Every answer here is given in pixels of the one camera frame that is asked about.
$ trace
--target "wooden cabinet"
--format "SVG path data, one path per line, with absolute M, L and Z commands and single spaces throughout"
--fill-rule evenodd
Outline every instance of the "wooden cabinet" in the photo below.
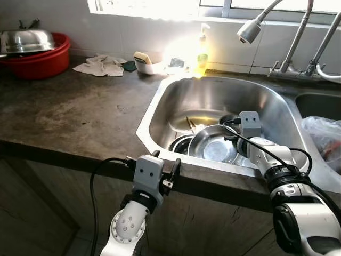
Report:
M 62 256 L 74 231 L 0 160 L 0 255 Z
M 90 174 L 27 163 L 80 227 L 93 230 Z M 95 177 L 100 233 L 107 233 L 121 200 L 131 188 L 131 182 Z M 249 256 L 264 255 L 263 252 L 266 255 L 287 255 L 277 246 L 272 229 L 270 213 L 171 192 L 162 207 L 147 219 L 147 232 L 140 244 L 170 256 Z

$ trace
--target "kitchen faucet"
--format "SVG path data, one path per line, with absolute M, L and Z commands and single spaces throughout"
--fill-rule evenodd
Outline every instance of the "kitchen faucet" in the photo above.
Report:
M 268 13 L 281 1 L 282 0 L 275 0 L 254 20 L 247 21 L 237 32 L 237 35 L 239 36 L 239 40 L 242 43 L 248 42 L 251 44 L 254 41 L 254 39 L 257 37 L 259 32 L 261 31 L 261 22 L 265 19 Z M 279 63 L 278 61 L 276 61 L 274 66 L 270 70 L 269 76 L 282 77 L 282 78 L 288 78 L 288 79 L 304 79 L 304 80 L 311 80 L 311 81 L 319 81 L 321 80 L 321 78 L 324 78 L 326 80 L 341 83 L 341 76 L 328 76 L 324 74 L 322 69 L 324 68 L 325 65 L 323 65 L 321 68 L 318 63 L 331 37 L 333 36 L 338 25 L 340 24 L 341 13 L 338 13 L 336 15 L 315 57 L 310 61 L 310 64 L 307 67 L 307 70 L 302 71 L 302 70 L 295 69 L 293 64 L 291 63 L 291 59 L 294 55 L 298 42 L 301 39 L 304 29 L 308 23 L 308 19 L 313 9 L 313 4 L 314 4 L 314 0 L 308 0 L 307 10 L 301 20 L 301 23 L 298 27 L 297 33 L 295 35 L 295 38 L 293 40 L 293 43 L 291 44 L 290 50 L 285 60 L 282 62 L 280 68 L 276 68 Z
M 268 13 L 280 2 L 282 2 L 282 0 L 275 0 L 260 15 L 258 15 L 256 19 L 247 21 L 237 32 L 239 40 L 242 43 L 248 42 L 251 44 L 261 31 L 261 22 L 265 19 Z M 308 19 L 313 10 L 313 4 L 314 0 L 308 0 L 307 10 L 301 20 L 301 24 L 298 27 L 297 33 L 285 60 L 282 62 L 279 69 L 276 68 L 279 63 L 278 61 L 276 61 L 269 73 L 269 76 L 295 78 L 300 75 L 301 72 L 294 68 L 291 63 L 291 59 L 294 55 L 298 42 L 301 39 L 303 31 L 308 23 Z

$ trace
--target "soap pump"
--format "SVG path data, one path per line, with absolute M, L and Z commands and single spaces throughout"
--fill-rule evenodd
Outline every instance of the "soap pump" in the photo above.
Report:
M 206 23 L 201 24 L 201 33 L 199 36 L 199 45 L 197 52 L 197 67 L 194 72 L 200 76 L 203 76 L 206 71 L 206 64 L 208 60 L 208 47 L 206 42 L 206 29 L 210 26 Z

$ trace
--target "stainless steel sink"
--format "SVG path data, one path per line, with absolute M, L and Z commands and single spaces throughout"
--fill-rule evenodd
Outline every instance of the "stainless steel sink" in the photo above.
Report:
M 305 93 L 296 98 L 296 105 L 303 118 L 307 116 L 321 116 L 333 120 L 341 120 L 341 97 Z
M 282 97 L 273 90 L 275 88 L 227 77 L 169 77 L 161 82 L 136 134 L 149 152 L 160 150 L 163 159 L 174 161 L 179 157 L 184 163 L 262 178 L 256 168 L 182 155 L 168 151 L 168 147 L 178 136 L 191 133 L 186 117 L 196 126 L 208 126 L 217 124 L 219 118 L 226 114 L 257 111 L 265 138 L 280 145 L 313 152 L 314 159 L 318 152 L 310 150 L 315 146 L 300 127 L 302 117 L 295 98 Z M 305 171 L 306 157 L 298 152 L 293 155 L 298 167 Z M 326 175 L 333 170 L 323 160 L 317 161 L 314 168 L 320 170 L 315 173 L 312 171 L 317 185 L 341 193 L 341 178 L 334 174 L 331 177 Z

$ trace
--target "dish towel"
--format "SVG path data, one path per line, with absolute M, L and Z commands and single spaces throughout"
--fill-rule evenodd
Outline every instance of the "dish towel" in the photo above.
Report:
M 121 58 L 98 54 L 93 58 L 86 59 L 86 63 L 74 67 L 74 70 L 94 76 L 123 76 L 122 64 L 126 62 Z

